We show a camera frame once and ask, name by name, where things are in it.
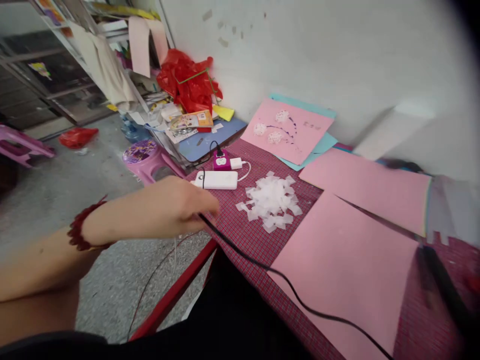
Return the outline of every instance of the red tissue paper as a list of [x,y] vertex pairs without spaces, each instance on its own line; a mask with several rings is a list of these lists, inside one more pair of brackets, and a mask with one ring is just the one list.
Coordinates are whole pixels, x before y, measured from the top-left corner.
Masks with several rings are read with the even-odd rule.
[[209,56],[206,60],[195,63],[184,52],[174,48],[169,49],[156,81],[173,97],[173,102],[181,104],[187,113],[209,110],[211,114],[212,95],[219,99],[224,98],[219,84],[213,80],[210,83],[206,72],[184,83],[181,82],[201,73],[206,68],[211,69],[213,62],[214,58]]

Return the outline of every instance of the yellow paper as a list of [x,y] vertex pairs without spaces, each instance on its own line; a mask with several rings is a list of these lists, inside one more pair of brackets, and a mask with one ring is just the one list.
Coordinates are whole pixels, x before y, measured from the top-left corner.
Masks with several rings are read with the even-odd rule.
[[222,107],[218,105],[213,105],[212,109],[214,112],[218,114],[219,117],[221,117],[223,120],[230,121],[232,120],[232,117],[234,116],[235,110],[229,109],[227,107]]
[[112,110],[112,111],[118,111],[118,110],[119,110],[119,109],[118,109],[115,105],[113,105],[113,104],[108,104],[106,107],[109,108],[109,109]]

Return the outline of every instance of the pink cardstock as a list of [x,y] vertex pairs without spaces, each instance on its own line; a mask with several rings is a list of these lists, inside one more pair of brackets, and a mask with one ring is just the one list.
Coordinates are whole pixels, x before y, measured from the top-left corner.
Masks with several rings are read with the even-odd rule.
[[430,176],[388,169],[331,148],[308,164],[299,177],[395,225],[426,236]]
[[241,138],[301,165],[333,121],[332,118],[267,98],[260,104]]
[[[361,327],[390,355],[417,243],[325,191],[271,267],[310,308]],[[385,360],[354,327],[311,314],[280,276],[268,275],[346,360]]]
[[162,64],[167,57],[169,45],[162,22],[143,17],[130,16],[128,19],[128,38],[133,71],[150,78],[149,36],[153,38],[158,61]]

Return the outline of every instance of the teal paper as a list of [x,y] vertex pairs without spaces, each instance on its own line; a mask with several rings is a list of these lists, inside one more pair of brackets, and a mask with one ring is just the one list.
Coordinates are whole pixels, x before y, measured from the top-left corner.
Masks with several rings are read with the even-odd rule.
[[[284,104],[288,104],[300,109],[304,109],[309,112],[316,113],[327,118],[335,119],[335,117],[337,116],[337,113],[333,110],[329,110],[314,104],[309,104],[307,102],[303,102],[303,101],[300,101],[291,97],[283,96],[277,93],[271,93],[270,99],[284,103]],[[293,162],[287,161],[278,156],[277,158],[280,159],[285,164],[287,164],[293,170],[300,171],[304,167],[306,167],[308,164],[310,164],[313,160],[315,160],[324,152],[326,152],[328,149],[333,147],[337,142],[338,140],[336,138],[334,138],[332,135],[326,132],[325,135],[320,139],[318,144],[313,148],[313,151],[310,153],[310,155],[308,155],[308,157],[305,159],[305,161],[301,165],[294,164]]]
[[271,93],[270,99],[284,103],[284,104],[288,104],[303,110],[307,110],[311,113],[319,114],[330,119],[335,119],[337,117],[337,113],[333,110],[326,109],[318,105],[309,104],[308,102],[303,102],[303,101],[300,101],[291,97],[283,96],[277,93]]
[[337,143],[337,139],[334,138],[332,135],[330,135],[328,132],[323,135],[323,137],[320,139],[318,144],[313,148],[313,151],[308,155],[308,157],[305,159],[304,162],[302,162],[301,165],[294,164],[293,162],[287,161],[285,159],[282,159],[281,157],[278,157],[281,161],[283,161],[285,164],[287,164],[289,167],[291,167],[295,171],[300,171],[304,167],[306,167],[308,164],[310,164],[313,160],[318,158],[320,155],[322,155],[324,152],[326,152],[328,149],[333,147]]

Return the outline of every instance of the wire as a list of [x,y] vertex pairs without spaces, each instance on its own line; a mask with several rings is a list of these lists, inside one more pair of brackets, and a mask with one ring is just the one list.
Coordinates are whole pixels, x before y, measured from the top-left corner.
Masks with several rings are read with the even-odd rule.
[[[140,304],[141,304],[142,299],[144,297],[145,291],[147,290],[147,287],[149,286],[150,281],[154,277],[154,274],[157,272],[159,267],[164,263],[164,261],[175,251],[175,259],[173,261],[173,271],[172,271],[172,277],[173,277],[173,275],[175,274],[176,266],[177,266],[177,247],[179,247],[180,244],[183,243],[185,240],[187,240],[188,238],[192,237],[195,234],[198,234],[199,232],[200,231],[197,231],[197,232],[194,232],[193,234],[188,235],[186,238],[182,239],[178,244],[177,244],[177,238],[175,238],[175,240],[174,240],[175,247],[172,250],[170,250],[170,252],[167,255],[165,255],[165,257],[158,263],[158,265],[155,267],[155,269],[153,269],[150,277],[148,278],[145,286],[143,287],[143,290],[141,291],[140,298],[138,299],[138,302],[136,304],[135,312],[133,313],[133,318],[131,319],[130,327],[128,328],[128,333],[126,334],[126,340],[127,341],[130,339],[130,332],[132,331],[132,326],[134,325],[135,318],[137,317],[137,312],[139,311]],[[167,283],[167,285],[163,289],[162,296],[163,296],[163,293],[166,290],[167,286],[172,281],[172,277],[170,277],[170,281]]]
[[[205,169],[203,169],[203,181],[205,181]],[[334,315],[328,315],[328,314],[325,314],[323,312],[320,312],[320,311],[317,311],[317,310],[314,310],[312,309],[311,307],[309,307],[308,305],[306,305],[302,299],[300,298],[300,296],[297,294],[297,291],[295,290],[294,286],[292,285],[292,283],[290,282],[289,278],[286,277],[283,273],[281,273],[280,271],[278,270],[275,270],[274,268],[271,268],[270,266],[268,265],[265,265],[264,263],[261,263],[260,261],[257,261],[255,260],[254,258],[248,256],[246,253],[244,253],[242,250],[240,250],[237,245],[235,245],[228,237],[226,237],[220,230],[218,230],[206,217],[205,215],[203,215],[202,213],[199,213],[198,216],[200,217],[200,219],[202,219],[205,224],[207,224],[207,226],[220,238],[222,239],[233,251],[235,251],[238,255],[240,255],[242,258],[244,258],[245,260],[249,261],[250,263],[254,264],[254,265],[257,265],[259,268],[262,268],[264,270],[267,270],[267,271],[270,271],[274,274],[277,274],[278,276],[280,276],[283,280],[285,280],[288,284],[288,286],[290,286],[291,290],[293,291],[293,294],[295,295],[296,299],[298,300],[298,302],[311,314],[315,315],[315,316],[318,316],[319,318],[323,318],[323,319],[327,319],[327,320],[332,320],[332,321],[336,321],[336,322],[339,322],[339,323],[343,323],[343,324],[347,324],[347,325],[350,325],[351,327],[357,329],[359,332],[361,332],[363,335],[365,335],[367,337],[368,340],[370,340],[372,342],[373,345],[376,346],[376,348],[378,350],[381,351],[381,353],[383,355],[385,355],[385,357],[388,359],[388,360],[394,360],[393,356],[391,356],[378,342],[375,341],[375,339],[373,337],[370,336],[370,334],[368,332],[366,332],[365,330],[363,330],[360,326],[354,324],[353,322],[349,321],[349,320],[346,320],[342,317],[338,317],[338,316],[334,316]]]
[[209,161],[211,158],[212,158],[212,144],[215,143],[218,147],[219,146],[219,143],[216,142],[215,140],[213,140],[211,143],[210,143],[210,151],[209,151],[209,155],[208,155],[208,159],[207,160],[204,160],[204,161],[201,161],[199,162],[198,164],[195,164],[194,166],[198,166],[198,165],[202,165],[202,164],[205,164],[207,161]]
[[200,166],[200,169],[203,170],[203,179],[201,180],[201,188],[205,189],[205,168],[203,166]]
[[239,178],[237,181],[242,181],[243,179],[245,179],[249,174],[250,174],[250,170],[252,170],[252,165],[248,162],[248,161],[242,161],[241,162],[242,164],[245,164],[247,163],[248,164],[248,171],[246,172],[245,175],[243,175],[241,178]]

